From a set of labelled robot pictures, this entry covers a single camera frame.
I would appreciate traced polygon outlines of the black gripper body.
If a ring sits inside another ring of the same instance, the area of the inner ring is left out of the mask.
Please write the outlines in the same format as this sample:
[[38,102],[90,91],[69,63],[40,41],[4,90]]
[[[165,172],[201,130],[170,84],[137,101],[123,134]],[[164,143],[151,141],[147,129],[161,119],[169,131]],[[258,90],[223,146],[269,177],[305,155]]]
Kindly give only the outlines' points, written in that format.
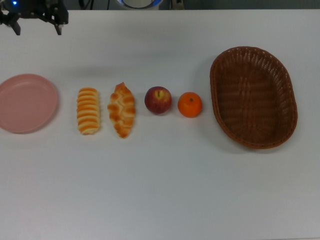
[[49,0],[5,0],[4,9],[7,14],[6,18],[21,14],[24,17],[29,17],[32,14],[35,16],[43,16],[46,19],[51,19],[52,15],[49,12]]

